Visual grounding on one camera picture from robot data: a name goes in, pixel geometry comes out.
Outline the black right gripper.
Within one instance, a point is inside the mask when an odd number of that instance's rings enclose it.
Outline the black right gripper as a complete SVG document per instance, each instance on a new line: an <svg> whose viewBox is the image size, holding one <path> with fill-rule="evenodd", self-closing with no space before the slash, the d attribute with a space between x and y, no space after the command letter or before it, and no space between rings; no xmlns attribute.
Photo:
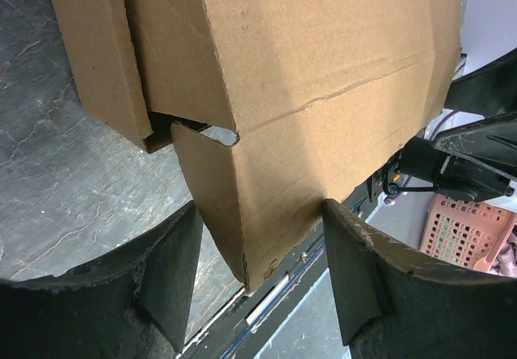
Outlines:
<svg viewBox="0 0 517 359"><path fill-rule="evenodd" d="M434 192L455 201L514 204L516 69L513 49L454 80L444 107L491 117L442 131L431 140L413 137L387 163L387 172L430 185L402 187L389 179L387 194Z"/></svg>

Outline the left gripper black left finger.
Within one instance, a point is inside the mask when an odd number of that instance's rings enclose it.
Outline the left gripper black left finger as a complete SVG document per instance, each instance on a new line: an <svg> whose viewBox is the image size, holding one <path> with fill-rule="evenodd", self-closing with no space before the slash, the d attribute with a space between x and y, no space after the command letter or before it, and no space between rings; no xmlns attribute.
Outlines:
<svg viewBox="0 0 517 359"><path fill-rule="evenodd" d="M141 358L183 349L203 223L193 201L59 277L1 281L3 358Z"/></svg>

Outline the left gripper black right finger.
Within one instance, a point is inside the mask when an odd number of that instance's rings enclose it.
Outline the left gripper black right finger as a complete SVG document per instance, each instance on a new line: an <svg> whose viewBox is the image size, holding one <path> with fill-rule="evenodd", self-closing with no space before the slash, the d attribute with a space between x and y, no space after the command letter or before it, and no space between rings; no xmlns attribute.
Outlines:
<svg viewBox="0 0 517 359"><path fill-rule="evenodd" d="M354 358L513 358L516 282L460 268L322 204L338 324Z"/></svg>

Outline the brown cardboard box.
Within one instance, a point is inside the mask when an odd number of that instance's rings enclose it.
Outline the brown cardboard box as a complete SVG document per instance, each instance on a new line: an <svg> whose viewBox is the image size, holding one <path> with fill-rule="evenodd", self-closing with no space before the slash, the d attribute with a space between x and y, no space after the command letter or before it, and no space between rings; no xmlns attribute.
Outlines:
<svg viewBox="0 0 517 359"><path fill-rule="evenodd" d="M172 145L234 276L256 290L439 115L460 0L52 0L84 110Z"/></svg>

